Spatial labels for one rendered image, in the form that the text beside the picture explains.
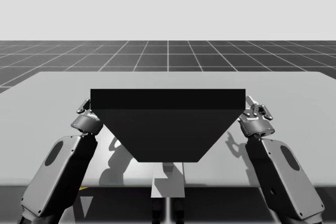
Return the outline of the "black screen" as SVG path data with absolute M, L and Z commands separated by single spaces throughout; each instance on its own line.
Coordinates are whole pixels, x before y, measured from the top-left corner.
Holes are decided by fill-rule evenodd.
M 91 89 L 91 109 L 138 161 L 198 162 L 245 109 L 244 89 Z

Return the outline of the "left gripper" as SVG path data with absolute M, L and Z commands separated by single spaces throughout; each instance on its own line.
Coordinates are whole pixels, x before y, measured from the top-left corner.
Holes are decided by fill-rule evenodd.
M 85 99 L 77 109 L 76 113 L 80 115 L 71 123 L 71 127 L 82 133 L 99 134 L 103 128 L 103 123 L 94 113 L 86 112 L 89 109 L 90 99 Z

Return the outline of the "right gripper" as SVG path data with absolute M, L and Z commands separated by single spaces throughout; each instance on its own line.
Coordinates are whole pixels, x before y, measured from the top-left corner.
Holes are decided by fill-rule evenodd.
M 246 97 L 246 102 L 249 108 L 245 114 L 239 117 L 238 122 L 245 137 L 252 135 L 267 136 L 275 133 L 275 129 L 269 121 L 273 120 L 273 116 L 264 104 L 256 102 L 251 96 Z

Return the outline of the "grey stand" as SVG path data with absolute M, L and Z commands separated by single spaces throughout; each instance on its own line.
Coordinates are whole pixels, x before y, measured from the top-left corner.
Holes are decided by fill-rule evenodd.
M 183 163 L 155 163 L 152 177 L 152 198 L 184 198 Z

